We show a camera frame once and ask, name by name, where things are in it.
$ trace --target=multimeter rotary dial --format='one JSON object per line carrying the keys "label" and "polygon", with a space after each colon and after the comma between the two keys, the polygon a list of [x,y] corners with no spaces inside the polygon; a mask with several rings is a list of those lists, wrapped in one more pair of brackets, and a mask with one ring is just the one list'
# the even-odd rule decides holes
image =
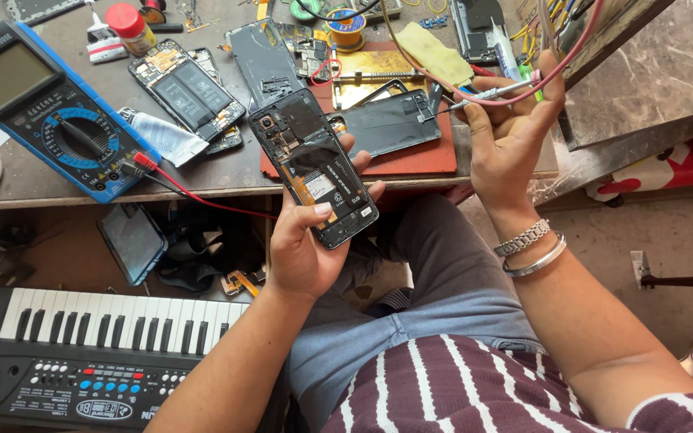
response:
{"label": "multimeter rotary dial", "polygon": [[114,126],[103,115],[84,108],[53,112],[42,125],[42,140],[55,159],[76,169],[106,166],[120,149]]}

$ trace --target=red jar lid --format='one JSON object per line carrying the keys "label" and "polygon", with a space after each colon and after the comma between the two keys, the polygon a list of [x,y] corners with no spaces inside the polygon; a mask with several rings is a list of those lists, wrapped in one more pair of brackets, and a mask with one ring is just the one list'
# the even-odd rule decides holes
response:
{"label": "red jar lid", "polygon": [[128,3],[117,3],[106,11],[106,24],[121,38],[137,38],[146,28],[146,22],[135,6]]}

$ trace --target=electronic keyboard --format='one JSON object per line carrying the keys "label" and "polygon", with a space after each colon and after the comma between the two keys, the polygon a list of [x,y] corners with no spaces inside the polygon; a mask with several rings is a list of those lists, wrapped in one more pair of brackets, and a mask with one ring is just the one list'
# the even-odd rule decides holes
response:
{"label": "electronic keyboard", "polygon": [[249,304],[0,289],[0,421],[140,431]]}

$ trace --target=silver wristwatch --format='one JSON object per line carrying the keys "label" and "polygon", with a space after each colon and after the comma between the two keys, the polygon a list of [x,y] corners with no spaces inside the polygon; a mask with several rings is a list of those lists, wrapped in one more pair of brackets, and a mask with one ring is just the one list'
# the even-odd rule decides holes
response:
{"label": "silver wristwatch", "polygon": [[543,237],[550,231],[550,222],[547,220],[539,220],[530,229],[517,235],[511,241],[506,241],[494,249],[498,257],[506,257],[511,254],[523,250],[532,243],[536,242],[540,237]]}

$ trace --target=hand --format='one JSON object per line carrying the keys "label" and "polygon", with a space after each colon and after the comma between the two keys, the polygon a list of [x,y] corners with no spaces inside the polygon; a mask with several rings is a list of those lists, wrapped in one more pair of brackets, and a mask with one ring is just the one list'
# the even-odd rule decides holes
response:
{"label": "hand", "polygon": [[[354,136],[344,134],[340,141],[349,153],[354,146]],[[359,174],[370,162],[371,156],[364,150],[352,160]],[[374,201],[379,200],[384,187],[384,182],[378,181],[368,189]],[[272,236],[268,284],[274,290],[288,297],[303,296],[313,302],[336,281],[347,258],[350,241],[334,250],[327,250],[310,230],[330,215],[330,203],[297,206],[288,190],[284,189],[283,210]]]}
{"label": "hand", "polygon": [[[557,66],[545,50],[539,56],[544,76]],[[478,90],[505,87],[515,81],[499,77],[475,77]],[[525,87],[505,95],[511,99],[527,92]],[[487,210],[525,208],[528,182],[539,160],[542,141],[565,104],[563,75],[544,87],[544,101],[534,96],[510,106],[482,106],[472,103],[457,110],[457,117],[470,125],[472,135],[472,186]]]}

